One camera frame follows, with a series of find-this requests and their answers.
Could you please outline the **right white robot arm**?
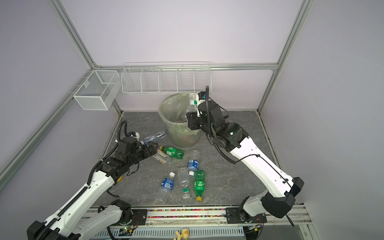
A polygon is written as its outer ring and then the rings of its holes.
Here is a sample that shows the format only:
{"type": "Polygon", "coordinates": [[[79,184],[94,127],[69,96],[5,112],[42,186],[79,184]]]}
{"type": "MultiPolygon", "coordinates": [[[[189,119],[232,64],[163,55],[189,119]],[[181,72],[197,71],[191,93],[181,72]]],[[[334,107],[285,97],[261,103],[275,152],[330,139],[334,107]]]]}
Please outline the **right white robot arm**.
{"type": "Polygon", "coordinates": [[[294,206],[295,197],[304,186],[299,177],[291,177],[271,161],[239,124],[227,122],[224,109],[209,96],[209,88],[190,93],[191,108],[186,112],[191,131],[201,130],[219,154],[231,164],[244,163],[267,188],[263,193],[246,197],[238,208],[240,219],[249,222],[268,213],[282,219],[294,206]]]}

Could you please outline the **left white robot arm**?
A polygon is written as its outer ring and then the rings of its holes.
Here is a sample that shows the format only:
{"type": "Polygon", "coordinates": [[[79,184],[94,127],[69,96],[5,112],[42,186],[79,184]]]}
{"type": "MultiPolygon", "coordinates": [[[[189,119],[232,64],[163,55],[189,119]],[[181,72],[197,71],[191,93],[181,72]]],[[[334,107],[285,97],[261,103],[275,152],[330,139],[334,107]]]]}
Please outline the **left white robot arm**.
{"type": "Polygon", "coordinates": [[[128,132],[128,123],[118,127],[116,144],[90,171],[86,183],[59,210],[43,222],[35,221],[27,229],[29,240],[89,240],[111,225],[130,225],[134,214],[129,203],[115,200],[104,210],[82,222],[81,218],[96,200],[130,172],[133,165],[158,151],[159,144],[140,140],[137,132],[128,132]]]}

